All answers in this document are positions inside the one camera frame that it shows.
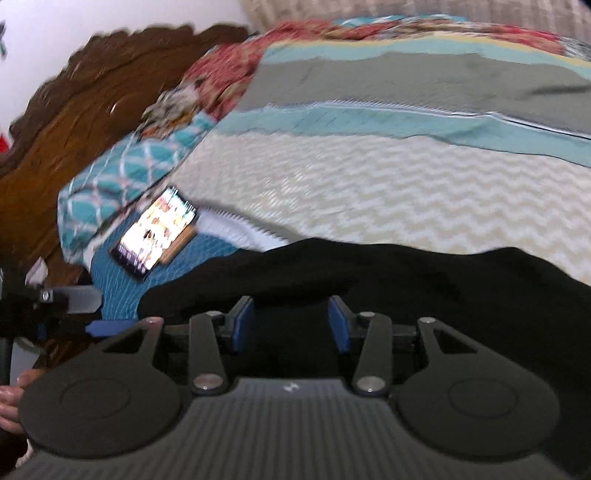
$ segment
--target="smartphone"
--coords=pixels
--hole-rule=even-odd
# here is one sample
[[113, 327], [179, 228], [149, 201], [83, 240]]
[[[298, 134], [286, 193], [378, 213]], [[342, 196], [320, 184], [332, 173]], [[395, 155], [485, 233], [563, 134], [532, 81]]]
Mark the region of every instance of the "smartphone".
[[143, 280], [171, 244], [197, 219], [197, 209], [168, 187], [111, 249], [111, 256], [134, 278]]

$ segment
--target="wooden surface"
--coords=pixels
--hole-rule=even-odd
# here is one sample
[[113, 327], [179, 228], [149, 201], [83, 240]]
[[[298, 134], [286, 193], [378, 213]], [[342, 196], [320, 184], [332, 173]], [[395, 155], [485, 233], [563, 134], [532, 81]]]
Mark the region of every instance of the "wooden surface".
[[59, 190], [133, 131], [209, 48], [246, 36], [242, 27], [214, 25], [196, 35], [184, 26], [91, 38], [11, 125], [13, 147], [0, 154], [0, 251], [22, 268], [44, 257], [52, 284], [74, 282], [80, 267], [65, 264], [57, 237]]

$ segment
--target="finger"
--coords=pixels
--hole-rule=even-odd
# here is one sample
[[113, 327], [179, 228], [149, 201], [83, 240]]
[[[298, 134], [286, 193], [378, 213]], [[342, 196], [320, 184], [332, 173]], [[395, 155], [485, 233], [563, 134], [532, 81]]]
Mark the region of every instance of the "finger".
[[0, 403], [0, 417], [7, 420], [18, 421], [18, 410], [16, 407]]
[[16, 407], [21, 401], [24, 390], [20, 387], [0, 387], [0, 402]]
[[13, 433], [14, 435], [23, 435], [25, 433], [18, 423], [3, 419], [2, 417], [0, 417], [0, 429], [8, 433]]
[[33, 368], [31, 370], [25, 370], [22, 374], [20, 374], [17, 378], [17, 385], [21, 388], [28, 387], [31, 385], [37, 378], [42, 377], [45, 373], [45, 370], [41, 368]]

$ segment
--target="black cloth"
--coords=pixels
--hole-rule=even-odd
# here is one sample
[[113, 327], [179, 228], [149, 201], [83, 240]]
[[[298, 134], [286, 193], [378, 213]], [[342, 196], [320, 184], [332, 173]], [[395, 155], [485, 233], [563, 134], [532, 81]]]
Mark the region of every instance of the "black cloth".
[[326, 320], [334, 294], [354, 312], [384, 313], [397, 323], [438, 318], [540, 375], [559, 392], [563, 413], [548, 448], [568, 470], [585, 467], [591, 288], [519, 249], [449, 255], [309, 239], [265, 253], [241, 250], [150, 289], [138, 316], [186, 321], [206, 310], [228, 311], [250, 295], [256, 322], [248, 349], [274, 361], [250, 357], [240, 373], [329, 377], [340, 371]]

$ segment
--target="white wall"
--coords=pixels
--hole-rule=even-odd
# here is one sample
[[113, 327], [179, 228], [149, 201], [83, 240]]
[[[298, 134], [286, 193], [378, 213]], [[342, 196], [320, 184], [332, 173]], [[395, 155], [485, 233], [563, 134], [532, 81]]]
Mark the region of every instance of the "white wall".
[[0, 60], [0, 132], [21, 115], [30, 97], [96, 33], [153, 24], [248, 23], [240, 0], [0, 0], [6, 20], [6, 60]]

